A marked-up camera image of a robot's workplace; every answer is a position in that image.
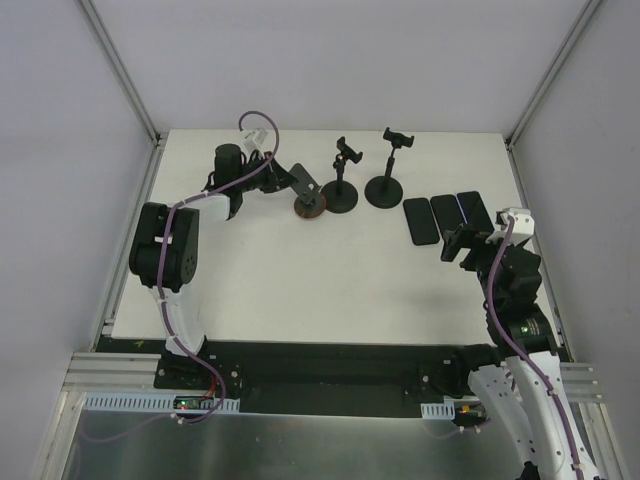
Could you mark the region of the black round-base phone stand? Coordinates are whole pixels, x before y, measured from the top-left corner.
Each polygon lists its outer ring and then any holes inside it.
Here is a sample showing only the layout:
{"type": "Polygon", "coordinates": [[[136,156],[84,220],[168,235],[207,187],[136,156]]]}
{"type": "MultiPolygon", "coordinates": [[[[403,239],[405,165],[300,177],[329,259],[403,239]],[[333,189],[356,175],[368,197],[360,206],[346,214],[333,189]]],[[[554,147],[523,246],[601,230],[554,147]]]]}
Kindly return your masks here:
{"type": "Polygon", "coordinates": [[[391,145],[385,172],[383,175],[370,179],[365,186],[364,193],[370,205],[378,209],[391,209],[397,206],[403,198],[402,185],[393,177],[393,169],[396,162],[395,154],[397,150],[412,148],[415,137],[392,131],[387,127],[383,132],[382,138],[391,145]]]}

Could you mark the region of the light blue cased phone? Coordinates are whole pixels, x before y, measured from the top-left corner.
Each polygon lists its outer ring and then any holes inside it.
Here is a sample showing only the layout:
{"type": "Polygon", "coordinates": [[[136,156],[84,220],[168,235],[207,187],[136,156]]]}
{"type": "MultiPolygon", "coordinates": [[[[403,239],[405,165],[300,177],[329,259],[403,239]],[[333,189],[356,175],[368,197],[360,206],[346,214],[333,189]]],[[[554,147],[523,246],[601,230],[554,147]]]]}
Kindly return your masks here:
{"type": "Polygon", "coordinates": [[[481,232],[494,231],[494,225],[479,192],[459,192],[456,198],[467,224],[481,232]]]}

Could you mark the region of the black phone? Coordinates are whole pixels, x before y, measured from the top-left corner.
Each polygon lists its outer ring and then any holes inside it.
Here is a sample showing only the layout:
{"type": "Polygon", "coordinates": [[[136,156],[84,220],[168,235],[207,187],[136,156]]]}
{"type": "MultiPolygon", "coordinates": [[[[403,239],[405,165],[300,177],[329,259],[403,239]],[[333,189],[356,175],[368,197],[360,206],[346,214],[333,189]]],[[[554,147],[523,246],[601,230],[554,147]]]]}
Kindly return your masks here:
{"type": "Polygon", "coordinates": [[[403,210],[415,246],[435,245],[439,242],[440,234],[427,198],[406,199],[403,201],[403,210]]]}
{"type": "Polygon", "coordinates": [[[453,194],[433,196],[430,203],[441,234],[455,231],[464,222],[459,203],[453,194]]]}

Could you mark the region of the wooden-base phone stand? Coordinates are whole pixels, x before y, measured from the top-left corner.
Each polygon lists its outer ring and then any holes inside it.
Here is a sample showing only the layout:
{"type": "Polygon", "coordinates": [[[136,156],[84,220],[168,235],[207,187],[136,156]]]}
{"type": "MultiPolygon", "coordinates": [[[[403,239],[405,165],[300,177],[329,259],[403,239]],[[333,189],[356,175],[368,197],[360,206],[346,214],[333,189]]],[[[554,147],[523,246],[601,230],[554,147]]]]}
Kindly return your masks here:
{"type": "Polygon", "coordinates": [[[319,217],[326,209],[320,185],[301,163],[294,164],[289,174],[293,177],[290,188],[296,194],[294,212],[303,219],[319,217]]]}

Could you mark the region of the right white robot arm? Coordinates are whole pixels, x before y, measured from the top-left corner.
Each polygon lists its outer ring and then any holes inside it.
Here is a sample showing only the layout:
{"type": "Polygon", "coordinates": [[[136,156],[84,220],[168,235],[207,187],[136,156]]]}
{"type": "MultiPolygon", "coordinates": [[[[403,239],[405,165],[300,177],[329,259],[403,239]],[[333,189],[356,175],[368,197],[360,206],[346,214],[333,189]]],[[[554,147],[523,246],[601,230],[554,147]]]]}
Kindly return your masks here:
{"type": "Polygon", "coordinates": [[[434,386],[449,397],[478,397],[516,447],[521,478],[597,479],[571,414],[558,344],[537,304],[541,259],[515,241],[513,230],[461,224],[445,233],[441,259],[451,262],[467,250],[460,266],[480,283],[492,342],[456,348],[434,386]]]}

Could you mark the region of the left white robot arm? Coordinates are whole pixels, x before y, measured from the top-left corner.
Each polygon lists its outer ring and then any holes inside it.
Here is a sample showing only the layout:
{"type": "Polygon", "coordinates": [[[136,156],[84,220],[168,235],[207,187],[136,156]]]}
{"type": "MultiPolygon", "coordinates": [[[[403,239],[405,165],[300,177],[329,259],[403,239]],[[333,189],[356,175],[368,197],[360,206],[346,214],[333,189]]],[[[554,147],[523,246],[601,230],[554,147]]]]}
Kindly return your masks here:
{"type": "Polygon", "coordinates": [[[204,387],[211,377],[210,363],[199,355],[206,336],[188,308],[189,285],[198,268],[200,220],[232,219],[253,190],[277,193],[296,177],[276,160],[275,153],[255,149],[245,154],[236,144],[216,148],[213,170],[201,192],[170,206],[143,205],[129,254],[129,270],[154,298],[165,332],[165,349],[182,357],[176,375],[188,388],[204,387]]]}

